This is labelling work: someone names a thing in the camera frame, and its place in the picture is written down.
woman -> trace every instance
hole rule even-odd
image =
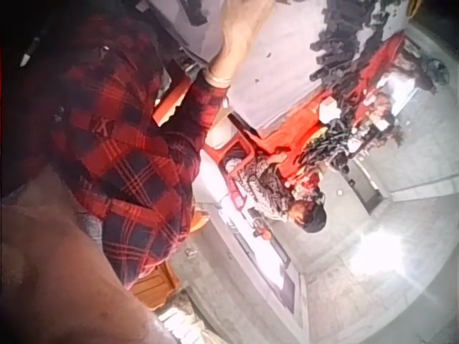
[[[241,150],[229,152],[225,170],[231,172],[241,163],[243,155]],[[237,172],[235,180],[253,198],[255,209],[262,215],[291,221],[308,233],[321,231],[326,224],[323,204],[309,198],[296,200],[283,183],[277,167],[286,158],[285,152],[267,156],[258,151],[255,158]]]

black cap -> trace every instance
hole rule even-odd
[[[305,224],[301,228],[308,233],[317,233],[325,228],[326,223],[327,213],[323,204],[316,204],[306,215]]]

hand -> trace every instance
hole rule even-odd
[[[223,49],[246,58],[274,9],[274,0],[226,0],[222,8]]]
[[[283,163],[285,160],[287,160],[287,157],[288,155],[285,152],[273,154],[268,158],[268,164],[270,165],[272,163],[275,163],[275,164]]]
[[[248,56],[258,32],[273,12],[274,3],[274,0],[225,1],[222,8],[223,45],[209,65],[211,76],[207,77],[207,81],[211,85],[229,86],[237,68]]]

patterned top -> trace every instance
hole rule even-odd
[[[240,158],[230,158],[225,168],[230,172],[240,162]],[[293,196],[283,185],[275,166],[268,165],[265,154],[258,153],[254,160],[237,173],[235,180],[253,198],[255,208],[261,214],[270,219],[287,221]]]
[[[157,126],[151,114],[163,67],[155,41],[142,23],[93,16],[57,37],[52,55],[32,58],[21,99],[3,114],[3,147],[22,138],[9,144],[3,193],[57,163],[75,198],[102,221],[103,251],[126,286],[187,237],[199,151],[226,95],[199,75]]]

white wall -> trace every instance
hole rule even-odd
[[[422,295],[361,344],[453,344],[448,340],[453,339],[451,332],[458,327],[458,259],[456,249]],[[439,332],[445,327],[447,332],[442,335]]]

